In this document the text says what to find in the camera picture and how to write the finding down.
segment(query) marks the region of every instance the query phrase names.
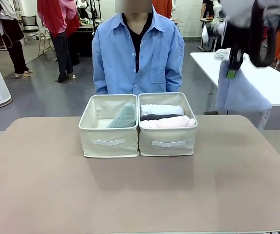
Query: basket handle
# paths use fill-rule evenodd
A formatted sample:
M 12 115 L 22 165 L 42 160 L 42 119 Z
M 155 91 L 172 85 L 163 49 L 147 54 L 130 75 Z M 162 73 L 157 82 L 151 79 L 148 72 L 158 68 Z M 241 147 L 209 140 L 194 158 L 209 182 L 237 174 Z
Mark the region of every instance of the basket handle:
M 126 143 L 126 139 L 119 139 L 113 141 L 102 141 L 102 140 L 92 140 L 92 144 L 94 145 L 103 145 L 103 146 L 114 146 Z
M 177 141 L 177 142 L 169 142 L 169 143 L 152 141 L 151 145 L 152 146 L 159 146 L 159 147 L 163 147 L 163 148 L 170 148 L 170 147 L 175 147 L 175 146 L 186 145 L 186 143 L 187 143 L 186 140 Z

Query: blue shirt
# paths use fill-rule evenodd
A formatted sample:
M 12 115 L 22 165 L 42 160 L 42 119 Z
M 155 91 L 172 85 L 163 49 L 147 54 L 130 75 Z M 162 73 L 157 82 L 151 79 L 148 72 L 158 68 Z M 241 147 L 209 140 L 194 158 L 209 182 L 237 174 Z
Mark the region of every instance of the blue shirt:
M 183 38 L 174 23 L 157 14 L 154 7 L 152 24 L 141 42 L 138 73 L 122 14 L 99 25 L 92 52 L 97 94 L 177 92 L 182 85 Z

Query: storage basket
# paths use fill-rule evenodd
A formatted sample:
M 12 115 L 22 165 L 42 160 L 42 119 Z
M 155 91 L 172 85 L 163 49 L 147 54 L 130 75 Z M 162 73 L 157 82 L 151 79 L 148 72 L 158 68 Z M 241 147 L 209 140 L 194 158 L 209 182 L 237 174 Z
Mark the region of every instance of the storage basket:
M 194 154 L 197 120 L 183 93 L 141 94 L 138 97 L 139 121 L 141 105 L 179 105 L 184 115 L 194 118 L 194 127 L 176 129 L 144 129 L 140 124 L 139 149 L 143 156 L 183 156 Z
M 136 108 L 136 124 L 130 128 L 106 128 L 128 103 Z M 138 153 L 138 103 L 135 95 L 95 95 L 79 122 L 85 157 L 136 157 Z

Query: black chair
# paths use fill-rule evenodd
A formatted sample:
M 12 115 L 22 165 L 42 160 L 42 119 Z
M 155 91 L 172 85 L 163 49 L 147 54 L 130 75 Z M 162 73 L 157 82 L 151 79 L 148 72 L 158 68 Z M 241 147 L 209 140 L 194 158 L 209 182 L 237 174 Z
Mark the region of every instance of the black chair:
M 24 27 L 23 33 L 26 38 L 34 37 L 35 33 L 40 31 L 37 24 L 37 16 L 22 16 L 22 22 Z

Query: pink towel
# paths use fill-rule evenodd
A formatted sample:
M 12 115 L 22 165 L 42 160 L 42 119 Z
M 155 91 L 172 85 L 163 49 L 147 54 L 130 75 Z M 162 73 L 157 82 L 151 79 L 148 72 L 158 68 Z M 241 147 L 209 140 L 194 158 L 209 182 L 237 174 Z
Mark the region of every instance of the pink towel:
M 162 118 L 160 120 L 144 120 L 140 122 L 140 127 L 146 129 L 185 128 L 194 127 L 195 125 L 195 120 L 187 116 Z

